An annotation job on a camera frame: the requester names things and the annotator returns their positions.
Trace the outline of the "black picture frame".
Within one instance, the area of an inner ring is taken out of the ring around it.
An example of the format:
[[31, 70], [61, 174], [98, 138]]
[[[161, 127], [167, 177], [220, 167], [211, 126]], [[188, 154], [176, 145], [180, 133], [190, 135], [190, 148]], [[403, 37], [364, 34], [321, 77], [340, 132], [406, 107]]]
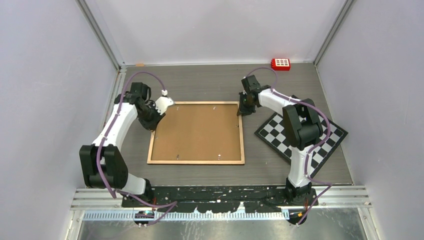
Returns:
[[178, 101], [150, 137], [150, 165], [244, 165], [237, 101]]

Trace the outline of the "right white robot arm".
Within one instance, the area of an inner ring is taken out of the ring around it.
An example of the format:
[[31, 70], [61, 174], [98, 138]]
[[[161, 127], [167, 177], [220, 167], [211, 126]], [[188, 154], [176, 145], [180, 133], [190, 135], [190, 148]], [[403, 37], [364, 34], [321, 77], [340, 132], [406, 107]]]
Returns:
[[312, 151], [324, 133], [319, 110], [309, 99], [300, 100], [284, 95], [269, 85], [260, 85], [254, 75], [245, 76], [241, 83], [243, 91], [239, 93], [237, 115], [251, 115], [259, 107], [269, 108], [282, 115], [285, 138], [291, 149], [284, 197], [291, 205], [299, 205], [312, 190]]

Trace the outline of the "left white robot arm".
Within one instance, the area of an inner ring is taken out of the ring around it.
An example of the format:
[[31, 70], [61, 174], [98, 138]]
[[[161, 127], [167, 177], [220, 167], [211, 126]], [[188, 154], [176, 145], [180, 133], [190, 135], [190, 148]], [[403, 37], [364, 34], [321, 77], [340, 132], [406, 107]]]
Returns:
[[155, 131], [173, 105], [175, 101], [164, 89], [157, 100], [151, 100], [151, 88], [142, 82], [132, 83], [130, 90], [119, 94], [100, 135], [79, 150], [85, 185], [108, 189], [113, 195], [116, 192], [133, 194], [136, 203], [148, 207], [154, 199], [151, 183], [129, 173], [121, 148], [134, 121], [138, 120], [148, 131]]

